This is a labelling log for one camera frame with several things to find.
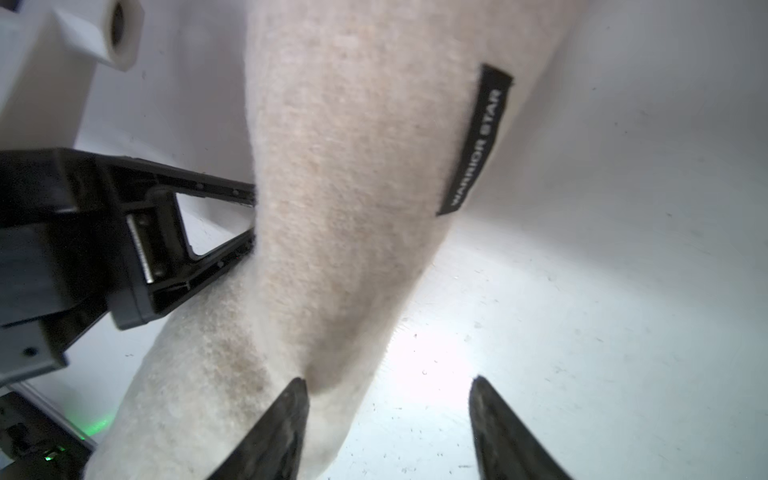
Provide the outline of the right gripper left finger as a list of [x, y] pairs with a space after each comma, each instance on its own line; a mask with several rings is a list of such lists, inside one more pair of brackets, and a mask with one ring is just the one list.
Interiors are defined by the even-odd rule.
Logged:
[[294, 378], [208, 479], [296, 479], [309, 409], [306, 381]]

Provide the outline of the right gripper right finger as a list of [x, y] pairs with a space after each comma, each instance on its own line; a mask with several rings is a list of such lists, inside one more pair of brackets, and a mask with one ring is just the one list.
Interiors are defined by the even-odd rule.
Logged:
[[473, 380], [468, 405], [481, 479], [571, 480], [485, 377]]

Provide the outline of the beige knitted scarf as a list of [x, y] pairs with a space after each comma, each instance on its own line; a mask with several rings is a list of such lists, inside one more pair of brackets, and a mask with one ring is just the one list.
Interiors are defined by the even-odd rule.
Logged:
[[583, 9], [251, 2], [254, 251], [168, 318], [85, 477], [207, 478], [296, 377], [298, 475], [322, 475], [450, 229], [449, 193], [467, 195]]

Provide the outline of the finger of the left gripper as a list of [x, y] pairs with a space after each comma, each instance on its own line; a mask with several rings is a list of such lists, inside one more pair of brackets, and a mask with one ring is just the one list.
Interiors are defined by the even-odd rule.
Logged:
[[158, 320], [244, 260], [255, 187], [129, 158], [107, 161], [107, 304], [128, 330]]

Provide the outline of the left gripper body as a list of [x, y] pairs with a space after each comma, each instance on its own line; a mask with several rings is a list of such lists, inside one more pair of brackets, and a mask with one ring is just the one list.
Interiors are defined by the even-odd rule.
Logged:
[[144, 269], [117, 190], [147, 165], [61, 148], [2, 151], [2, 383], [66, 367], [67, 348], [106, 313], [144, 324]]

